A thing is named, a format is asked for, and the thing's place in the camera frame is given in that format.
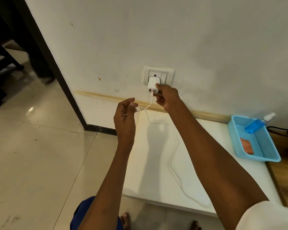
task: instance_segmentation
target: blue liquid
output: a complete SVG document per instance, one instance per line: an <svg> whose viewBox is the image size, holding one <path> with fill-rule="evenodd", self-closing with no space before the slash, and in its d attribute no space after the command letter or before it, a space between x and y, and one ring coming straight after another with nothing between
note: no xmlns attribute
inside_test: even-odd
<svg viewBox="0 0 288 230"><path fill-rule="evenodd" d="M258 129L262 128L265 125L266 124L263 121L261 121L260 119L256 119L254 122L250 123L245 127L245 131L249 134L253 134L255 131L257 131Z"/></svg>

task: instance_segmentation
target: black cord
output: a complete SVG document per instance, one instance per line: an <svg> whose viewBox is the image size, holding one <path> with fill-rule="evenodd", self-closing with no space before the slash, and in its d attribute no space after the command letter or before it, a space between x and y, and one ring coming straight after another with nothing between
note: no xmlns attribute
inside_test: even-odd
<svg viewBox="0 0 288 230"><path fill-rule="evenodd" d="M280 133L278 133L278 132L275 132L275 131L270 130L269 128L276 128L276 129L280 129L280 130L288 131L288 129L286 129L286 128L269 126L269 127L267 127L267 130L268 130L269 132L274 133L274 134L282 135L282 136L288 137L288 135L280 134Z"/></svg>

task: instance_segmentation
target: charging adapter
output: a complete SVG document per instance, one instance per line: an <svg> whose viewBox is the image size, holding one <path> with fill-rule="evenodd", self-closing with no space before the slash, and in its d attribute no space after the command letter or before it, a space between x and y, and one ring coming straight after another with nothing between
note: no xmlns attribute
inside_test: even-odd
<svg viewBox="0 0 288 230"><path fill-rule="evenodd" d="M158 77L150 77L148 80L148 86L147 86L147 90L148 92L154 92L154 93L158 93L159 90L156 87L156 83L160 84L160 78Z"/></svg>

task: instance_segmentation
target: blue spray bottle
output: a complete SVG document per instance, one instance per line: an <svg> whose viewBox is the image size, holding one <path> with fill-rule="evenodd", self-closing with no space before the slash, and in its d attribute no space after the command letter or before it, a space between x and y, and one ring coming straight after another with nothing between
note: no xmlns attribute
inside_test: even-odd
<svg viewBox="0 0 288 230"><path fill-rule="evenodd" d="M249 134L253 134L255 131L265 126L266 123L270 121L274 116L276 116L276 113L266 115L263 120L256 119L254 122L250 123L245 127L245 131Z"/></svg>

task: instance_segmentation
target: white t-shirt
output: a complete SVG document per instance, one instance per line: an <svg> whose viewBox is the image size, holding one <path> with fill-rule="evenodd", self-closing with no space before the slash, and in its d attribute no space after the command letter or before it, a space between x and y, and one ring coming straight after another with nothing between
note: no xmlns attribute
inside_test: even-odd
<svg viewBox="0 0 288 230"><path fill-rule="evenodd" d="M263 201L250 207L236 230L288 230L288 208Z"/></svg>

